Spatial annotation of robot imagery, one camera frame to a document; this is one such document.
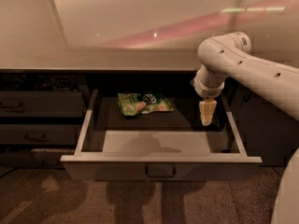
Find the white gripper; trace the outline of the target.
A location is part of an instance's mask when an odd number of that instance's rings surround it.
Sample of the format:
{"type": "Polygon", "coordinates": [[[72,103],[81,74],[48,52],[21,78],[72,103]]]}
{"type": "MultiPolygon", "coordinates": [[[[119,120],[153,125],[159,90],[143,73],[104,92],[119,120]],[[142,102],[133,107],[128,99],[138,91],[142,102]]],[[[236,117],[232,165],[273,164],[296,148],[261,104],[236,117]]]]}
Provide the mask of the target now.
{"type": "Polygon", "coordinates": [[[226,75],[219,75],[202,65],[191,81],[196,93],[203,98],[199,102],[200,118],[203,126],[211,124],[217,102],[214,98],[221,94],[226,75]]]}

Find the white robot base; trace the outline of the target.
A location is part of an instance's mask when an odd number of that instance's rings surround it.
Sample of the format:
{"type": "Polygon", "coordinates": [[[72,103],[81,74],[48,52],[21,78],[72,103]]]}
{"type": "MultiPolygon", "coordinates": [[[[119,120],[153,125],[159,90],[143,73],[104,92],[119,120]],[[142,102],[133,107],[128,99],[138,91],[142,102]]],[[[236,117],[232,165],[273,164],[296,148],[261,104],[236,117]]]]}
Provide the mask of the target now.
{"type": "Polygon", "coordinates": [[[271,224],[299,224],[299,149],[281,178],[271,224]]]}

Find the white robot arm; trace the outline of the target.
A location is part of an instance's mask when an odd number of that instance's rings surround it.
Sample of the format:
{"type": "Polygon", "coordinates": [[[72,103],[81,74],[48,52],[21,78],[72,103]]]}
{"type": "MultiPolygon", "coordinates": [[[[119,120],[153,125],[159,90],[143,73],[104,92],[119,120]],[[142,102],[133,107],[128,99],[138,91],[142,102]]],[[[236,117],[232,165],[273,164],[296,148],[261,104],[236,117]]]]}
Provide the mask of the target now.
{"type": "Polygon", "coordinates": [[[299,119],[299,69],[250,54],[249,37],[241,32],[213,36],[197,50],[201,63],[193,86],[202,98],[200,119],[211,123],[225,79],[233,78],[294,119],[299,119]]]}

